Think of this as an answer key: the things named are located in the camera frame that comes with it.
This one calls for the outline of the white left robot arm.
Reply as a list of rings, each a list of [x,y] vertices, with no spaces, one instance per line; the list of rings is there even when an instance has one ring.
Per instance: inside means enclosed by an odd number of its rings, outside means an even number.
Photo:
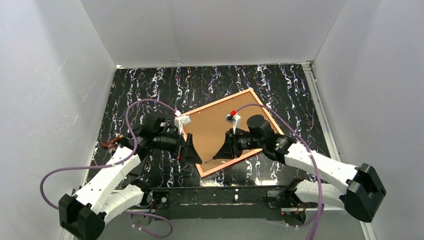
[[[63,229],[79,240],[96,240],[108,222],[146,200],[152,188],[140,179],[118,192],[114,190],[153,150],[167,151],[182,163],[202,163],[193,135],[183,134],[183,127],[191,118],[183,114],[171,123],[167,121],[164,117],[146,116],[141,126],[130,129],[127,135],[102,143],[112,153],[107,167],[73,195],[65,194],[59,200],[59,224]]]

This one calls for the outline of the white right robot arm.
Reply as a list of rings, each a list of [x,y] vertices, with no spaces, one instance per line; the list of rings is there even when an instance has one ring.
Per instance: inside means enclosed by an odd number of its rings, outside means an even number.
[[[232,111],[226,121],[232,123],[225,133],[222,147],[213,159],[233,160],[245,150],[261,149],[270,160],[306,172],[319,172],[324,183],[295,178],[280,193],[267,197],[271,208],[284,208],[304,203],[323,203],[348,212],[355,219],[370,223],[387,191],[374,167],[369,164],[355,166],[308,151],[300,142],[276,133],[262,115],[247,119],[248,130],[238,127],[240,116]]]

